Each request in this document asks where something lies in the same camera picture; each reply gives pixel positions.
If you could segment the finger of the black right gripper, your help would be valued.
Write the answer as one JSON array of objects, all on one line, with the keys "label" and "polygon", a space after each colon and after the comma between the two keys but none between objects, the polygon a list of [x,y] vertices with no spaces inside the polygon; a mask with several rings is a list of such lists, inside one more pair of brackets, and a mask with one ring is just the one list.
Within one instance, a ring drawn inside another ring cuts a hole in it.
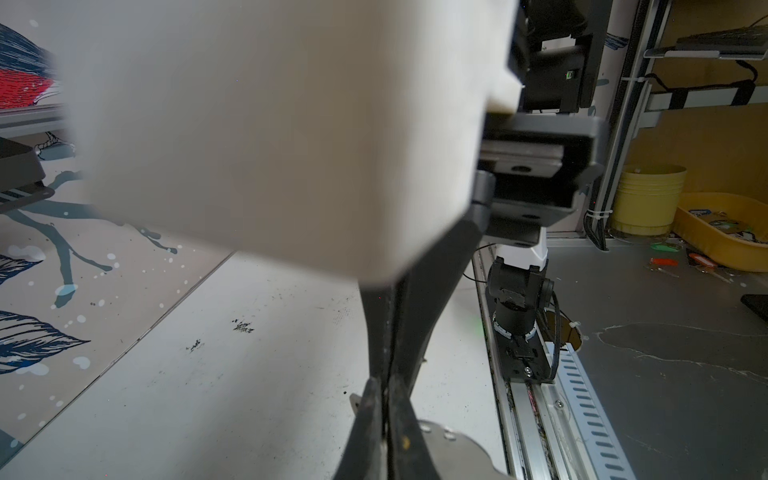
[{"label": "finger of the black right gripper", "polygon": [[389,378],[396,293],[395,285],[360,287],[367,331],[369,374],[380,384],[386,384]]}]

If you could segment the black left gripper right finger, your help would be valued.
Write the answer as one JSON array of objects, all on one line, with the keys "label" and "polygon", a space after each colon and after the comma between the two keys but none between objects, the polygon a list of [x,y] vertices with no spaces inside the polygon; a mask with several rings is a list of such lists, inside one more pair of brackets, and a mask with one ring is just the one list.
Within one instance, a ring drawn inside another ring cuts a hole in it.
[{"label": "black left gripper right finger", "polygon": [[389,380],[387,393],[387,478],[439,479],[404,381]]}]

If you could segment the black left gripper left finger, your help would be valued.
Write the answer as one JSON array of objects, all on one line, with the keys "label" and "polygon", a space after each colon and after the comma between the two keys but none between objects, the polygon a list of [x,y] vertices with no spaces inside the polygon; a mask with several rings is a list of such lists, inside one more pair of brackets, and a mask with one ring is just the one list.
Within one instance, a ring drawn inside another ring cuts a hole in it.
[{"label": "black left gripper left finger", "polygon": [[380,382],[369,378],[334,479],[380,479],[383,403]]}]

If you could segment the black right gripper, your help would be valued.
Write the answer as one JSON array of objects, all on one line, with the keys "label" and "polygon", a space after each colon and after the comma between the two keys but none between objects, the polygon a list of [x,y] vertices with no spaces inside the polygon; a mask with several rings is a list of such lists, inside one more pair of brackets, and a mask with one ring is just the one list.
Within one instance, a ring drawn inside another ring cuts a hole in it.
[{"label": "black right gripper", "polygon": [[[606,123],[598,117],[490,113],[477,169],[490,210],[484,235],[534,246],[541,230],[576,212],[577,197],[605,170]],[[459,220],[398,286],[392,375],[414,388],[432,331],[483,236],[483,218]]]}]

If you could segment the silver metal keyring carabiner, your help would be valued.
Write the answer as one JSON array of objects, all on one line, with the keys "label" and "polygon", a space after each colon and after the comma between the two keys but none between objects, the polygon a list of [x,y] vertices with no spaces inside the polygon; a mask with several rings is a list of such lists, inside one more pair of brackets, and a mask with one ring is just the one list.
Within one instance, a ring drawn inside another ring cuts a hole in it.
[{"label": "silver metal keyring carabiner", "polygon": [[[361,396],[353,395],[355,416]],[[439,479],[509,479],[494,467],[487,452],[467,435],[427,420],[418,420]],[[383,407],[382,474],[387,478],[387,417]]]}]

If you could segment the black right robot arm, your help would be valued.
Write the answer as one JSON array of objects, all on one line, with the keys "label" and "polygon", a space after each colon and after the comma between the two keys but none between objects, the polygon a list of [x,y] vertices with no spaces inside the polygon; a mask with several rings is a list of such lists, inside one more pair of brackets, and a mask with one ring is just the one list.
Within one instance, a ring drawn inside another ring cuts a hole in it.
[{"label": "black right robot arm", "polygon": [[532,247],[570,215],[604,170],[607,133],[579,115],[594,96],[612,5],[524,1],[508,67],[522,82],[516,114],[484,124],[463,217],[395,284],[362,290],[369,369],[380,386],[411,389],[432,330],[483,236]]}]

